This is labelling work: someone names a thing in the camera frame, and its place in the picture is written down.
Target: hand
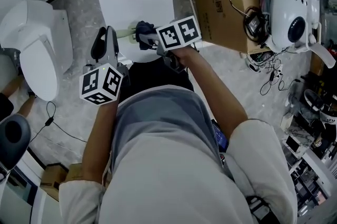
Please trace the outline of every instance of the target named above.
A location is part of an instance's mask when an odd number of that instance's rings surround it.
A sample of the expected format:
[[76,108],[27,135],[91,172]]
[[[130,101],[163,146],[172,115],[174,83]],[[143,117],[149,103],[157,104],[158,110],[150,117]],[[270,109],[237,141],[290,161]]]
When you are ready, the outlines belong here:
[[190,46],[174,49],[171,50],[171,52],[179,58],[179,62],[184,66],[188,66],[192,58],[200,56],[199,53]]

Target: marble floor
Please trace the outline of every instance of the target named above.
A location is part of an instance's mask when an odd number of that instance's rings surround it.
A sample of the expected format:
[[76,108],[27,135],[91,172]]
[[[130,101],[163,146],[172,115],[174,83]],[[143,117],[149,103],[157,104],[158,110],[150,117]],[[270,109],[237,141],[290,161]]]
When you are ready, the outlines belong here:
[[[173,0],[173,2],[176,18],[184,18],[192,14],[189,0]],[[64,74],[60,94],[54,101],[57,106],[54,120],[72,136],[87,140],[97,108],[79,99],[78,77],[82,74],[85,53],[93,43],[98,29],[105,26],[105,23],[98,0],[56,0],[52,5],[55,9],[67,10],[74,49],[73,65]],[[287,91],[279,92],[277,86],[274,86],[268,95],[261,96],[260,88],[268,81],[269,74],[254,73],[249,70],[238,52],[212,45],[202,49],[201,54],[242,103],[249,117],[269,122],[281,138],[283,132],[279,125],[282,116],[286,113],[284,101],[288,94]],[[286,86],[293,79],[308,72],[310,56],[310,53],[280,55],[284,65]],[[196,92],[204,99],[193,77],[191,79]],[[26,94],[23,91],[19,91],[11,98],[17,109],[25,99]],[[35,136],[44,126],[48,118],[46,104],[36,99],[28,117],[32,136]],[[48,108],[49,113],[53,113],[53,107],[50,105]],[[44,164],[61,162],[68,166],[71,163],[81,162],[85,143],[69,137],[52,124],[40,132],[30,147]]]

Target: person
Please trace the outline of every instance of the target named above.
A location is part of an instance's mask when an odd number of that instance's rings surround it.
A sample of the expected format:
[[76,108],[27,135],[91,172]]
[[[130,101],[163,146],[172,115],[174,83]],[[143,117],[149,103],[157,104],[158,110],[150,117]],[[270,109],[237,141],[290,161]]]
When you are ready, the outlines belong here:
[[[98,110],[83,154],[83,180],[60,185],[64,222],[257,223],[253,196],[279,223],[296,223],[295,189],[273,128],[248,119],[196,50],[172,52],[192,72],[229,141],[225,165],[187,72],[173,73],[162,59],[136,63],[119,105]],[[105,189],[107,168],[112,180]]]
[[[14,110],[12,102],[8,99],[23,84],[25,78],[22,74],[12,79],[0,93],[0,122],[10,116]],[[18,114],[27,117],[32,109],[36,95],[28,89],[28,99],[22,104]]]

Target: sleeve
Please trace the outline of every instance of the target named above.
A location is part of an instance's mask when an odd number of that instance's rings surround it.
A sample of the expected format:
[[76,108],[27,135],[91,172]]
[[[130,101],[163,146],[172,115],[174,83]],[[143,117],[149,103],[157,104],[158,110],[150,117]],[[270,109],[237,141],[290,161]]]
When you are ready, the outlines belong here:
[[295,187],[273,127],[260,120],[241,123],[234,130],[226,153],[243,170],[255,194],[270,205],[280,223],[296,223]]
[[59,203],[65,224],[98,223],[105,188],[91,181],[70,181],[60,185]]

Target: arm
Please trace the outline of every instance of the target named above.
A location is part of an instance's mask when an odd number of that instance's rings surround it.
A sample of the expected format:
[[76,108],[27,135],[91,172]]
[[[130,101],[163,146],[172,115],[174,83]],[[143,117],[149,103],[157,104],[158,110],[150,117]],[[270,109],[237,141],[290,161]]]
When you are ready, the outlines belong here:
[[229,140],[234,129],[248,119],[243,107],[196,50],[185,47],[172,52],[191,70],[215,119]]
[[83,160],[83,179],[102,183],[104,169],[108,163],[113,125],[117,113],[118,100],[100,106],[96,120],[86,144]]

